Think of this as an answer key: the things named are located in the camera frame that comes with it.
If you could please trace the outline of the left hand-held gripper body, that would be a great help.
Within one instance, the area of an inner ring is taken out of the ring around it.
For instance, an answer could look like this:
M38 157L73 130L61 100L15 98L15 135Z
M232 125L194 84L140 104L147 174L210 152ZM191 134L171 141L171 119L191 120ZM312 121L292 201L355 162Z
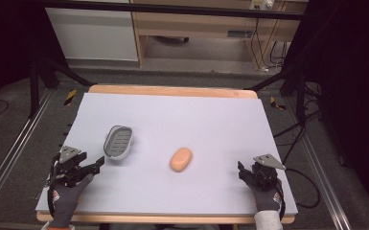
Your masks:
M83 179L80 163L87 158L87 153L80 149L63 146L55 158L52 186L57 184L68 188L75 187Z

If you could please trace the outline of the black metal crossbar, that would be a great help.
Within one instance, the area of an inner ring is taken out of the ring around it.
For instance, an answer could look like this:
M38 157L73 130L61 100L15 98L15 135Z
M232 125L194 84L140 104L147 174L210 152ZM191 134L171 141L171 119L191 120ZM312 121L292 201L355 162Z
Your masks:
M255 11L255 10L228 10L223 8L206 8L190 6L171 6L153 4L129 4L110 3L76 0L36 0L36 3L47 8L73 9L73 10L95 10L115 12L148 12L148 13L171 13L189 15L209 15L242 18L265 18L283 20L304 20L308 16L304 13L281 12L281 11Z

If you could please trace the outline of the person's left hand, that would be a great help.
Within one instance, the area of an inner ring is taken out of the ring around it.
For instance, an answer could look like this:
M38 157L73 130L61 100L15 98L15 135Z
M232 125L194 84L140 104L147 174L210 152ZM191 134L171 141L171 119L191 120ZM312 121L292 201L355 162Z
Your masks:
M53 204L55 213L53 220L46 224L47 230L73 230L74 226L71 224L71 219L78 207L83 190L89 184L79 183L73 188L57 185L54 188Z

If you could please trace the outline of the orange soap bar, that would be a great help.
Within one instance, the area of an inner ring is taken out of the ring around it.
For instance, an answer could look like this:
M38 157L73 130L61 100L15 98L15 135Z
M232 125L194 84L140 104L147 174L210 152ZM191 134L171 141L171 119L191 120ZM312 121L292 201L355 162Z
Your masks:
M188 148L178 149L172 156L169 166L176 172L180 173L184 171L193 158L193 152Z

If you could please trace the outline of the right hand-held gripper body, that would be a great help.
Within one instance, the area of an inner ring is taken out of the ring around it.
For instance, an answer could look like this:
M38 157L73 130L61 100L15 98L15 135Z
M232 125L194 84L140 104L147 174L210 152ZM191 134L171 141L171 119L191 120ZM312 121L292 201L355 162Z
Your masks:
M252 173L256 183L263 188L273 185L279 192L282 192L277 171L284 171L286 167L270 153L256 156L253 160L258 163L259 167L258 174Z

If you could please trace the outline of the grey soap dish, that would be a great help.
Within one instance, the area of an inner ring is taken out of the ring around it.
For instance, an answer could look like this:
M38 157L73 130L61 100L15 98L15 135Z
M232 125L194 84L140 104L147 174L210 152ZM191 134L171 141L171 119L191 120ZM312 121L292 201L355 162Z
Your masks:
M133 129L128 126L113 126L104 142L104 154L112 160L127 157L133 141Z

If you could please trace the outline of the yellow black floor tape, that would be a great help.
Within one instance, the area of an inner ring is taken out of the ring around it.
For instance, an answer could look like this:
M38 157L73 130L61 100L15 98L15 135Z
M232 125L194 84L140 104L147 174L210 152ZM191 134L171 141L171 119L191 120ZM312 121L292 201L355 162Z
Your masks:
M70 90L63 105L69 105L76 96L77 89Z
M278 103L276 102L275 97L270 97L270 106L271 106L271 107L278 108L278 109L280 109L280 110L287 110L287 107L286 107L285 105L278 104Z

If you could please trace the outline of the white power strip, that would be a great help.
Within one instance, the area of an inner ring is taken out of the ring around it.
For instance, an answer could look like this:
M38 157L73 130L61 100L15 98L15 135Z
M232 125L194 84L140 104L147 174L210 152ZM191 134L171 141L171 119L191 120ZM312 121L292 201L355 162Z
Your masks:
M274 0L251 0L249 9L256 11L269 11L274 5Z

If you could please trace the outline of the metal floor rail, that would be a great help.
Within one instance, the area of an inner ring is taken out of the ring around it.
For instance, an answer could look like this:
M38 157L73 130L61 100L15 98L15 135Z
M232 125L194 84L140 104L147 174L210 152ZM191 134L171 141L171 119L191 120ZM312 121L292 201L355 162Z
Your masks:
M326 175L316 151L313 148L311 140L307 134L302 137L302 143L307 155L312 173L318 183L318 188L322 198L327 206L329 214L333 220L336 230L352 230L351 224L339 202L339 199L334 191L334 188Z
M11 145L10 150L7 152L6 157L0 165L0 191L6 182L9 174L12 171L18 157L27 145L30 137L32 136L35 127L37 126L41 116L52 98L54 93L53 89L45 89L43 96L37 101L37 110L35 114L29 118L26 124L22 127L20 133L17 135L15 141Z

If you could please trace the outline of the black metal stand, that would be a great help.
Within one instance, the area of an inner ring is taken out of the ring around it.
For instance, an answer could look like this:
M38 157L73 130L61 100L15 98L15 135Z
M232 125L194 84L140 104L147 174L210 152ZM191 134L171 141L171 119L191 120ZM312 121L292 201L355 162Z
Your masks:
M296 91L297 101L295 115L297 122L304 126L306 123L304 107L305 75L304 68L301 64L291 64L291 66L268 78L267 80L264 80L254 86L247 87L247 90L257 92L280 79L285 80L280 88L280 93L282 96L290 96L293 91Z
M30 63L30 93L31 109L29 117L33 118L39 109L39 85L38 79L42 79L48 88L56 88L59 85L55 72L58 71L68 78L83 86L95 85L95 82L86 80L68 67L61 65L48 57L34 57Z

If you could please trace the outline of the wooden desk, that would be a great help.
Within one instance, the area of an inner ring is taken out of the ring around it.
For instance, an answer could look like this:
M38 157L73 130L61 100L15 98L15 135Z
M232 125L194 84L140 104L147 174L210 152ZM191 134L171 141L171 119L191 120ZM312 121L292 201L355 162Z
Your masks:
M129 0L132 4L153 4L250 10L251 0ZM309 0L274 0L268 12L303 13ZM139 54L145 53L141 41L147 36L240 38L245 42L256 69L268 65L267 57L275 42L291 42L299 22L283 19L135 12L133 25Z

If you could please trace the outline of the white cabinet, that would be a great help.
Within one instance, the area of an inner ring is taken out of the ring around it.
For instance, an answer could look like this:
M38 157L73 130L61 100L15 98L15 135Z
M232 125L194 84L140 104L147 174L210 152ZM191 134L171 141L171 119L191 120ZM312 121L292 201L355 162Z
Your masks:
M46 12L66 58L138 60L129 12L51 8Z

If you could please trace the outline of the person's right hand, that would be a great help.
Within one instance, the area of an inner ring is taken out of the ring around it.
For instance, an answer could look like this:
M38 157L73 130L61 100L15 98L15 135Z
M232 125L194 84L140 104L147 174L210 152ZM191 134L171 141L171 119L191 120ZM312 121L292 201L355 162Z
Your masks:
M267 188L259 186L250 173L240 172L239 178L252 190L257 211L277 211L282 208L282 198L278 190L270 185Z

